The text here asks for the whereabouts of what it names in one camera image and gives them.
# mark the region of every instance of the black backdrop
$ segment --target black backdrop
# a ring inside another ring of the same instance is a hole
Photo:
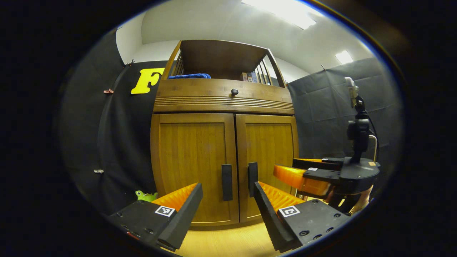
[[[119,75],[100,120],[98,145],[105,172],[100,193],[106,213],[136,201],[134,192],[156,192],[151,166],[150,127],[159,82],[147,94],[130,94],[140,70],[164,68],[167,61],[141,62],[126,66]]]
[[[57,132],[64,168],[84,197],[100,210],[106,208],[100,194],[104,182],[94,173],[103,169],[97,138],[103,107],[111,97],[103,91],[113,87],[122,67],[116,34],[108,33],[68,74],[60,90]]]
[[[156,192],[149,128],[156,85],[147,94],[130,94],[141,69],[166,61],[123,68],[116,34],[106,34],[68,74],[57,117],[65,169],[83,196],[100,212],[112,214],[134,202],[134,192]],[[111,88],[113,94],[104,94]],[[103,169],[104,173],[94,173]]]
[[[399,160],[403,136],[403,104],[397,85],[375,58],[354,61],[289,83],[301,158],[352,156],[346,129],[356,114],[344,77],[359,86],[359,95],[378,135],[380,176],[371,197],[385,186]],[[363,158],[373,159],[374,140]]]

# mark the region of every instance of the screw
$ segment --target screw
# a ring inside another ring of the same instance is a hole
[[[307,234],[309,234],[309,230],[303,230],[299,233],[300,236],[306,236]]]

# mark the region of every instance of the orange gripper pad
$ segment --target orange gripper pad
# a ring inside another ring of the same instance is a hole
[[[315,195],[325,195],[330,188],[330,183],[320,180],[304,178],[306,170],[275,165],[273,175],[287,185]]]
[[[275,209],[276,213],[278,212],[278,209],[305,202],[300,198],[297,198],[291,194],[288,194],[282,190],[277,189],[276,187],[272,187],[260,181],[259,184],[265,192],[266,196],[268,197],[268,200]]]
[[[299,159],[299,158],[295,158],[297,160],[302,160],[302,161],[314,161],[314,162],[322,162],[321,159]]]
[[[181,209],[182,205],[187,200],[189,195],[192,193],[192,190],[194,190],[196,185],[197,183],[194,183],[187,187],[183,187],[181,189],[173,191],[167,195],[160,197],[159,199],[152,201],[152,203],[162,205],[165,207],[174,208],[176,209],[176,211],[179,211],[179,209]]]
[[[275,165],[273,175],[293,188],[301,188],[305,183],[303,173],[306,170]]]

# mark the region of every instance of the blue towel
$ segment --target blue towel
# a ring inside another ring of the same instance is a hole
[[[189,79],[189,78],[211,79],[211,76],[206,74],[206,73],[197,73],[197,74],[176,75],[176,76],[168,77],[169,80],[172,80],[172,79]]]

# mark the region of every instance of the black handle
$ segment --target black handle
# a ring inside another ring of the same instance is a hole
[[[232,165],[222,165],[222,200],[231,201],[233,200],[232,194]]]
[[[248,164],[248,188],[249,188],[249,197],[254,196],[254,182],[259,180],[259,175],[257,171],[257,162],[250,162]]]

